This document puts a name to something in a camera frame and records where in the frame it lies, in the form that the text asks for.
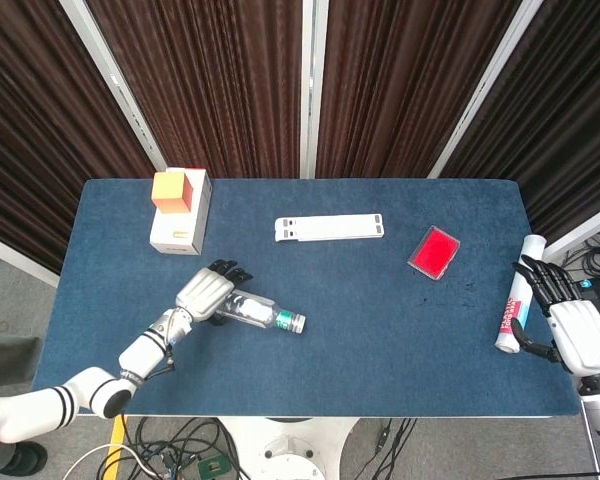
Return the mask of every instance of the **green bottle label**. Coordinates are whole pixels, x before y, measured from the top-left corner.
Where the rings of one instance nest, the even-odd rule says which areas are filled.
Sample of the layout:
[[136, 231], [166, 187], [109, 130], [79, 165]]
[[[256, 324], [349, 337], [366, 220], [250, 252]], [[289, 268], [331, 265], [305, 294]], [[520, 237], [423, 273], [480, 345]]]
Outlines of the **green bottle label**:
[[283, 310], [276, 317], [276, 327], [281, 328], [283, 330], [291, 330], [291, 319], [292, 318], [293, 318], [293, 313], [285, 312]]

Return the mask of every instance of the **red card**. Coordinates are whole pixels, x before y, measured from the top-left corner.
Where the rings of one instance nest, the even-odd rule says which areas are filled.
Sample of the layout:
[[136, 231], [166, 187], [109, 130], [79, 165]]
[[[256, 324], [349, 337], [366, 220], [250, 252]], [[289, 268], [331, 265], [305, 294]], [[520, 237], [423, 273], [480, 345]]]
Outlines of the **red card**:
[[458, 247], [458, 240], [437, 227], [431, 227], [408, 263], [426, 276], [438, 280], [455, 257]]

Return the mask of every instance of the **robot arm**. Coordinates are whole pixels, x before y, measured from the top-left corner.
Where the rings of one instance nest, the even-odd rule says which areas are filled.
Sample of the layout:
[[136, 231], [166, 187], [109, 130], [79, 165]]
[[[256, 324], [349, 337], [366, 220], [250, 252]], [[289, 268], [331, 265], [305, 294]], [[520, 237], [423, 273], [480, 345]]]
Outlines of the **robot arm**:
[[16, 443], [69, 425], [79, 409], [113, 418], [128, 405], [151, 372], [167, 359], [173, 370], [172, 347], [208, 319], [236, 285], [252, 278], [236, 262], [218, 260], [201, 269], [167, 310], [119, 357], [120, 378], [90, 367], [64, 385], [15, 397], [0, 398], [0, 441]]
[[600, 313], [590, 301], [581, 299], [565, 270], [525, 255], [522, 260], [531, 268], [519, 263], [514, 268], [531, 285], [554, 342], [552, 346], [534, 343], [517, 319], [512, 321], [513, 334], [525, 351], [561, 362], [565, 370], [580, 377], [580, 399], [600, 436]]

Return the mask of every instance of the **green connector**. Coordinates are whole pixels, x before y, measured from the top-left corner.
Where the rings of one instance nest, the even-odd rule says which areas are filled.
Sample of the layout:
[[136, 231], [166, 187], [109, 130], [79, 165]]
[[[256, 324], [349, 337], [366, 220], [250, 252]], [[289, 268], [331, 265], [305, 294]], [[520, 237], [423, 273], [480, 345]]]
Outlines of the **green connector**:
[[231, 469], [231, 463], [224, 455], [216, 455], [215, 457], [200, 460], [200, 462], [198, 462], [200, 480], [213, 480], [220, 475], [229, 473]]

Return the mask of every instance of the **orange cube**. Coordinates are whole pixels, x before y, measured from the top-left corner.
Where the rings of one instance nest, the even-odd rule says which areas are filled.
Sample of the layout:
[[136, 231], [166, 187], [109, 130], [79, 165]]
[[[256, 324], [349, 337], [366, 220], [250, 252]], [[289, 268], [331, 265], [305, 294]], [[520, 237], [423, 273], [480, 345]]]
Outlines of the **orange cube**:
[[192, 193], [184, 172], [157, 172], [153, 176], [151, 200], [162, 213], [190, 212]]

